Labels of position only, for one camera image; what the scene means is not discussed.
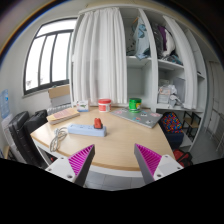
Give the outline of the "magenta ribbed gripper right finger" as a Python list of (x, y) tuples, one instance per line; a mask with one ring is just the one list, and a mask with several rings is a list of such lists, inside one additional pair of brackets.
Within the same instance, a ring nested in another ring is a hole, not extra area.
[(145, 146), (135, 144), (134, 154), (146, 184), (180, 171), (182, 166), (169, 155), (159, 155)]

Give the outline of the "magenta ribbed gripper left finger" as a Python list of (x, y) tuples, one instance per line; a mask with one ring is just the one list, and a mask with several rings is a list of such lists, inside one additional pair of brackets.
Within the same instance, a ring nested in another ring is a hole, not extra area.
[(74, 153), (69, 157), (59, 157), (46, 171), (83, 187), (95, 155), (95, 145)]

